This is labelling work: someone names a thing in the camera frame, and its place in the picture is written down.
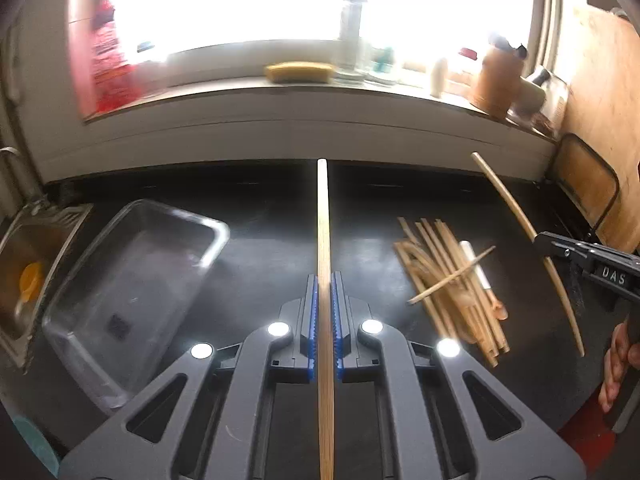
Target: bundle of wooden sticks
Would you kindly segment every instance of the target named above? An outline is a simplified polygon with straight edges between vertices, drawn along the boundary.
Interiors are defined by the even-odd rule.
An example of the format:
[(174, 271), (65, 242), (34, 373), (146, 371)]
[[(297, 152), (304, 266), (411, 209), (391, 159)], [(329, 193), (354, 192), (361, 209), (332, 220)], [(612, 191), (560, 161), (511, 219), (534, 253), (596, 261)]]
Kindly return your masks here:
[(435, 230), (424, 218), (416, 222), (421, 239), (404, 218), (398, 220), (407, 238), (394, 246), (417, 291), (409, 303), (422, 302), (440, 337), (477, 344), (491, 365), (497, 365), (499, 352), (509, 351), (499, 322), (506, 310), (475, 272), (495, 246), (469, 258), (441, 220), (434, 222)]

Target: jar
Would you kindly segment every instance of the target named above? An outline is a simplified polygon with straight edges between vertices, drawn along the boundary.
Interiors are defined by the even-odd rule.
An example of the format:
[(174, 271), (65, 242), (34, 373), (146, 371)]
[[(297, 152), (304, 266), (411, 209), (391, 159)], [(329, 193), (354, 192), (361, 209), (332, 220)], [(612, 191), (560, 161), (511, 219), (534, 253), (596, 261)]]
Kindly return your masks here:
[(494, 118), (505, 118), (520, 90), (523, 69), (524, 60), (517, 56), (515, 49), (489, 47), (471, 88), (469, 102)]

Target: window sill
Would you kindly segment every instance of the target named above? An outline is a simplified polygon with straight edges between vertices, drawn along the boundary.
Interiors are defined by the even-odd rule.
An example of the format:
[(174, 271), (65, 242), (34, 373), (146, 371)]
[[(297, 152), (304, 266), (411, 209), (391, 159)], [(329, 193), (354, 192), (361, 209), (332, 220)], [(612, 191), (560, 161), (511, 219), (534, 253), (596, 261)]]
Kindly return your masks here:
[(555, 144), (556, 141), (552, 138), (542, 134), (533, 127), (518, 124), (512, 121), (510, 118), (503, 120), (495, 119), (489, 116), (487, 113), (479, 110), (472, 104), (470, 104), (465, 98), (457, 96), (455, 94), (443, 93), (442, 98), (438, 99), (429, 94), (426, 88), (420, 88), (416, 86), (410, 86), (406, 84), (396, 84), (394, 86), (382, 86), (370, 82), (359, 82), (356, 84), (346, 84), (341, 82), (331, 82), (328, 84), (322, 83), (296, 83), (296, 84), (276, 84), (268, 81), (264, 77), (243, 77), (233, 79), (221, 79), (216, 81), (208, 81), (203, 83), (193, 83), (183, 86), (171, 87), (160, 94), (156, 94), (150, 97), (138, 99), (128, 105), (117, 108), (109, 112), (94, 114), (87, 117), (84, 122), (86, 124), (100, 121), (103, 118), (111, 117), (117, 114), (127, 112), (134, 108), (152, 106), (160, 104), (162, 102), (170, 102), (175, 100), (181, 100), (191, 97), (202, 97), (208, 94), (216, 94), (217, 92), (236, 92), (242, 90), (252, 89), (286, 89), (286, 88), (309, 88), (309, 89), (332, 89), (334, 91), (344, 92), (378, 92), (381, 94), (389, 94), (390, 96), (404, 96), (409, 98), (425, 99), (431, 102), (440, 103), (445, 107), (455, 108), (470, 115), (485, 118), (487, 120), (516, 128), (527, 134), (531, 134), (540, 139), (547, 140), (548, 142)]

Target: faucet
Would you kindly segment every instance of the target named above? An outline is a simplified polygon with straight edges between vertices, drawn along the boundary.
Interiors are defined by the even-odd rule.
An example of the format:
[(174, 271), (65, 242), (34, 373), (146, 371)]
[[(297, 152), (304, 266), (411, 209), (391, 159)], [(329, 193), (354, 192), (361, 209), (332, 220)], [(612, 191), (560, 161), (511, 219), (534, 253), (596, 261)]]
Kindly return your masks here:
[(28, 178), (30, 181), (30, 192), (28, 193), (28, 202), (25, 207), (29, 207), (31, 209), (31, 214), (36, 215), (42, 207), (49, 206), (49, 200), (47, 199), (47, 196), (45, 195), (43, 189), (40, 187), (40, 183), (38, 182), (37, 177), (34, 175), (33, 171), (27, 165), (24, 157), (18, 150), (12, 148), (11, 146), (0, 148), (0, 155), (4, 154), (12, 155), (17, 160), (19, 160), (22, 170), (29, 176)]

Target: glass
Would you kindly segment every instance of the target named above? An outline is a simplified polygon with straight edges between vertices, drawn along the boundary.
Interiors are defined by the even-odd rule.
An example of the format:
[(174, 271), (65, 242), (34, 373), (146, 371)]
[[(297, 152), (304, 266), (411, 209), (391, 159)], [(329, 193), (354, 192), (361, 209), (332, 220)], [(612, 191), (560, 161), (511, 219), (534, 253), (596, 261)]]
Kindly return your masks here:
[(404, 61), (398, 51), (392, 46), (371, 49), (370, 68), (367, 72), (367, 81), (382, 85), (393, 85), (400, 79), (400, 71)]
[(368, 44), (360, 37), (360, 22), (366, 4), (344, 2), (340, 19), (340, 38), (334, 59), (335, 79), (362, 81), (369, 63)]
[(149, 382), (228, 238), (222, 222), (137, 200), (66, 276), (44, 333), (105, 413)]

